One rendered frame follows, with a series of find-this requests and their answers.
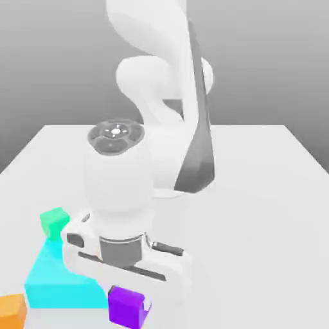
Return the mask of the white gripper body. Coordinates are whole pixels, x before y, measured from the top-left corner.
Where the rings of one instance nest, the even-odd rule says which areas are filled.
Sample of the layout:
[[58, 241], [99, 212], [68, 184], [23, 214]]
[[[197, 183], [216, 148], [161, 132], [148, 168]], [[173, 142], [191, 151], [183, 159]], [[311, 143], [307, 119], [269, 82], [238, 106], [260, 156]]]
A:
[[150, 299], [182, 302], [191, 289], [190, 266], [172, 254], [148, 249], [140, 262], [125, 269], [107, 265], [74, 247], [63, 247], [62, 255], [68, 270], [96, 280], [105, 294], [117, 286]]

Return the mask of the small purple cube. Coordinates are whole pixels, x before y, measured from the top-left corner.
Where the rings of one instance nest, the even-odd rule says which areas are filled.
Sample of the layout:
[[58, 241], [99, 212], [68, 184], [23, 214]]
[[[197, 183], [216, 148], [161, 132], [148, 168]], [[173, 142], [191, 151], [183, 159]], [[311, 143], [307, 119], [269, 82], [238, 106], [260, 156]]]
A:
[[108, 292], [109, 320], [128, 329], [141, 329], [152, 303], [143, 294], [112, 286]]

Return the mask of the small green cube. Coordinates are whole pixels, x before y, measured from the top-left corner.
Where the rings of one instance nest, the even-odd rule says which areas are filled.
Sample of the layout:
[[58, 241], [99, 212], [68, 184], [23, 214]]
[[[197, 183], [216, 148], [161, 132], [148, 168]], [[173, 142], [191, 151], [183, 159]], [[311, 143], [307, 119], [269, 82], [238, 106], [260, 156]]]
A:
[[60, 240], [60, 234], [70, 221], [69, 214], [61, 207], [40, 214], [40, 223], [46, 237], [51, 241]]

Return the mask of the small orange cube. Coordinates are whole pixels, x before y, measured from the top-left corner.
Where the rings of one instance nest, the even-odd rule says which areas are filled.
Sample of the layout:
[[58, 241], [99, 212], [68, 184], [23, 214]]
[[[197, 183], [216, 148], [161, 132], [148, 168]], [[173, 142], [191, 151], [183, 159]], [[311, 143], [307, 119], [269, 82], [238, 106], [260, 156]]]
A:
[[26, 314], [23, 294], [0, 296], [0, 329], [24, 329]]

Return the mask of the large cyan box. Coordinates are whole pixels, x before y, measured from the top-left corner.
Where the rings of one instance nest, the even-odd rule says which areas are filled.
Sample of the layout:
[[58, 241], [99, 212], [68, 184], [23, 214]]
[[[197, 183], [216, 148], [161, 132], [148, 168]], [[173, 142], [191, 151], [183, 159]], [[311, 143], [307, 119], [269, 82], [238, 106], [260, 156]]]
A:
[[94, 279], [67, 270], [60, 240], [45, 239], [24, 289], [30, 308], [107, 308], [105, 293]]

